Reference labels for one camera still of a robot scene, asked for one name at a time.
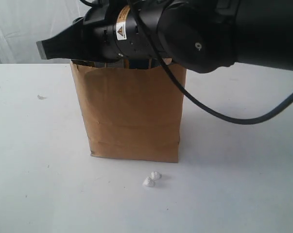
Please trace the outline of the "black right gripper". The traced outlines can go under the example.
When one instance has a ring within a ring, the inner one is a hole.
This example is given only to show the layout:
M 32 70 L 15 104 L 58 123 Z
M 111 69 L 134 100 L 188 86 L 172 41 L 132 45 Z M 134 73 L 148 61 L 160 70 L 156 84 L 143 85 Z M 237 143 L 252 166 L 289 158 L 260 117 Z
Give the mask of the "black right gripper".
M 166 53 L 159 40 L 158 23 L 166 7 L 164 0 L 93 0 L 86 15 L 36 46 L 43 60 L 56 58 L 90 62 L 120 59 L 147 60 Z

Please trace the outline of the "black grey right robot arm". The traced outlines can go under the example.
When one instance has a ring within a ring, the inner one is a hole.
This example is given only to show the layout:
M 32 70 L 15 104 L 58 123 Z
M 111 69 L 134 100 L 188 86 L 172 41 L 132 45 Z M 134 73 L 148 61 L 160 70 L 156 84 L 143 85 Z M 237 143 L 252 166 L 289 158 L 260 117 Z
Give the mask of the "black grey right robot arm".
M 37 48 L 44 60 L 160 54 L 198 73 L 234 63 L 293 70 L 293 0 L 96 0 Z

